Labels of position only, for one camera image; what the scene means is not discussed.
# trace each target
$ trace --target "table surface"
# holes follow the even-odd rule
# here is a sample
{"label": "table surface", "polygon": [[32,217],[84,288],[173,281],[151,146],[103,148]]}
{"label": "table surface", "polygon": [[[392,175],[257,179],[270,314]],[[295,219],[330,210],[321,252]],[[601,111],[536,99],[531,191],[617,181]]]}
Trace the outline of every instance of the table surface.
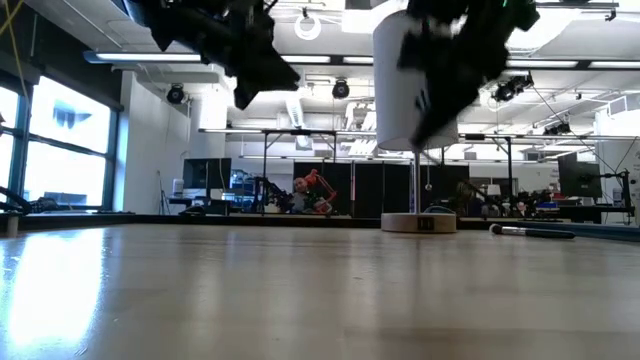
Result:
{"label": "table surface", "polygon": [[638,359],[640,247],[126,225],[0,240],[2,359]]}

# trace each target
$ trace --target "yellow cable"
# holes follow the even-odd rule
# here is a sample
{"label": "yellow cable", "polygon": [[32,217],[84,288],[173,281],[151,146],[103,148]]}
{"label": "yellow cable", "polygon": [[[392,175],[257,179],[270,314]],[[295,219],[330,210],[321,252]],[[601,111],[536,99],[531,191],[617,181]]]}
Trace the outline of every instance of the yellow cable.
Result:
{"label": "yellow cable", "polygon": [[[2,24],[2,27],[0,27],[0,36],[4,34],[5,30],[7,30],[7,27],[11,24],[11,21],[13,21],[13,18],[16,16],[16,14],[18,13],[18,10],[20,10],[20,7],[22,6],[23,3],[24,3],[24,0],[20,0],[18,2],[18,5],[16,5],[16,8],[13,9],[13,12],[11,12],[11,14],[7,13],[7,20],[4,22],[4,24]],[[6,6],[8,9],[9,0],[6,0]]]}
{"label": "yellow cable", "polygon": [[[5,7],[4,7],[6,12],[7,12],[7,23],[5,25],[7,25],[7,27],[9,27],[9,35],[11,36],[11,45],[13,45],[13,55],[16,58],[16,66],[18,67],[18,75],[20,76],[20,84],[22,85],[22,91],[24,92],[24,98],[27,100],[27,109],[31,109],[31,99],[29,99],[29,92],[27,91],[27,84],[24,81],[24,74],[22,73],[22,64],[20,63],[20,54],[18,53],[18,44],[16,42],[16,35],[13,33],[13,25],[11,24],[13,16],[15,16],[15,14],[20,9],[20,5],[22,5],[22,1],[20,1],[18,3],[18,6],[16,6],[15,10],[13,11],[13,13],[11,13],[10,10],[9,10],[9,1],[7,0],[7,2],[5,3]],[[0,36],[2,35],[2,31],[3,30],[4,30],[4,25],[2,26],[2,29],[0,29]]]}

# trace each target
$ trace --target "round wooden base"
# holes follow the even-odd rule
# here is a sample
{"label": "round wooden base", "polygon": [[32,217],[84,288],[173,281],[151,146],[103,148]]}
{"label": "round wooden base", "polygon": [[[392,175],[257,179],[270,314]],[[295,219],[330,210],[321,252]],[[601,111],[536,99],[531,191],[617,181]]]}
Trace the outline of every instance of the round wooden base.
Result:
{"label": "round wooden base", "polygon": [[382,214],[382,231],[453,234],[458,229],[454,214]]}

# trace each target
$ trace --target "black partition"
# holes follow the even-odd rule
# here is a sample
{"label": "black partition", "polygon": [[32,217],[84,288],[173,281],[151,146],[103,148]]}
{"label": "black partition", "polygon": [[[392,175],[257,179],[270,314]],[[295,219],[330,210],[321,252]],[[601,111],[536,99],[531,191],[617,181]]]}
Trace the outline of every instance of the black partition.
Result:
{"label": "black partition", "polygon": [[383,165],[355,164],[354,217],[379,219],[384,199]]}
{"label": "black partition", "polygon": [[410,210],[411,167],[384,163],[384,207],[385,213],[406,213]]}
{"label": "black partition", "polygon": [[[436,200],[448,200],[456,194],[456,188],[462,180],[469,180],[469,166],[420,166],[421,205],[424,211],[429,204]],[[431,183],[432,190],[425,187]]]}
{"label": "black partition", "polygon": [[[305,177],[312,170],[317,170],[327,183],[331,185],[333,190],[337,192],[332,205],[340,215],[351,214],[351,163],[333,163],[333,162],[298,162],[293,164],[293,179]],[[329,193],[322,190],[322,196],[327,198]]]}

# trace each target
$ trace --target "computer monitor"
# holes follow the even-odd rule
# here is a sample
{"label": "computer monitor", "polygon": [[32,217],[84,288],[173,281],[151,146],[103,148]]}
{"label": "computer monitor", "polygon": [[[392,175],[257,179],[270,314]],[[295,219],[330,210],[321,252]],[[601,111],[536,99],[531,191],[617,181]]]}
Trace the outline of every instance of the computer monitor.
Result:
{"label": "computer monitor", "polygon": [[578,162],[575,154],[558,158],[560,192],[564,196],[602,197],[600,165]]}
{"label": "computer monitor", "polygon": [[227,189],[231,159],[185,159],[182,177],[186,189]]}

